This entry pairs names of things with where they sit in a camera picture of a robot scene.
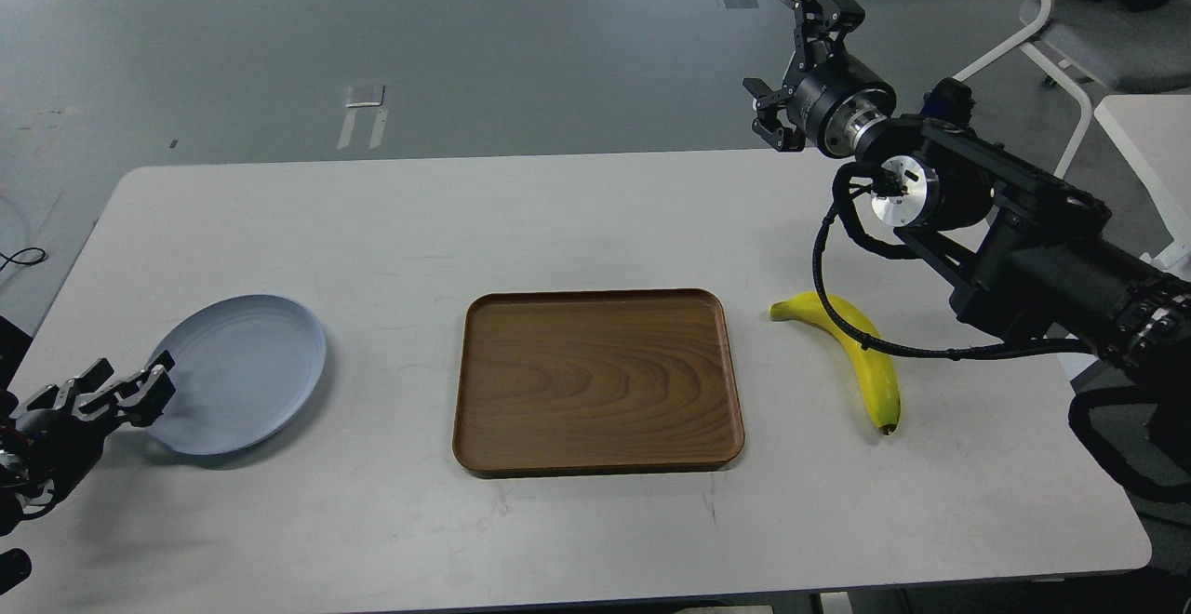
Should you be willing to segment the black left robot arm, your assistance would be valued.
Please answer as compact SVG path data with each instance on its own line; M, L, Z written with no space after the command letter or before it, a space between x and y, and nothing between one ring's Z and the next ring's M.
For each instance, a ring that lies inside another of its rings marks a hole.
M31 344L31 336L4 320L4 535L54 510L100 460L108 436L123 426L152 426L176 391L169 377L175 361L166 350L127 378L112 380L114 368L101 358L19 399L10 386Z

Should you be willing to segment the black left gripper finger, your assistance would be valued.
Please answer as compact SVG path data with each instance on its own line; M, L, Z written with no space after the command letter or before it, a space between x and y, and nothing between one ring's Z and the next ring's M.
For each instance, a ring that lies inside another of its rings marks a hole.
M110 422L111 426L125 422L138 428L152 426L176 393L169 376L174 366L172 352L163 350L141 372L123 380L111 380L114 368L110 361L95 361L95 364L74 380L77 395L71 402L71 414L80 420L98 420Z
M17 405L12 420L33 415L35 411L62 412L68 418L81 420L110 419L114 416L114 397L102 391L101 386L114 375L107 358L95 361L85 372L66 380L62 384L44 386L33 397Z

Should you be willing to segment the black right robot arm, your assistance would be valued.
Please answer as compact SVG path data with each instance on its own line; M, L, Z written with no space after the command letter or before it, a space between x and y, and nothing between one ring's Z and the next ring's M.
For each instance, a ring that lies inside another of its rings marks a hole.
M944 77L919 113L897 114L896 92L852 55L856 0L780 0L793 12L782 83L747 77L752 129L774 151L807 146L841 161L812 248L809 305L860 350L918 359L1005 361L1089 353L1128 386L1072 399L1070 428L1131 495L1187 503L1187 483L1140 474L1096 428L1106 407L1151 406L1149 443L1187 471L1187 282L1103 237L1110 209L1089 192L979 139L969 86ZM869 253L924 261L947 280L950 309L996 344L922 350L850 322L823 282L831 225Z

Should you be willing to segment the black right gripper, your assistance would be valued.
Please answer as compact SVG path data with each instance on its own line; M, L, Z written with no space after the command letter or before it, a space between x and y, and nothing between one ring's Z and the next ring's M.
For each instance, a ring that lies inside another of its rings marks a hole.
M771 88L760 77L742 86L753 98L754 134L777 152L803 152L809 143L825 155L852 155L869 127L893 114L897 93L852 54L844 39L866 11L858 0L779 0L796 12L793 54L782 79ZM788 127L779 114L788 109Z

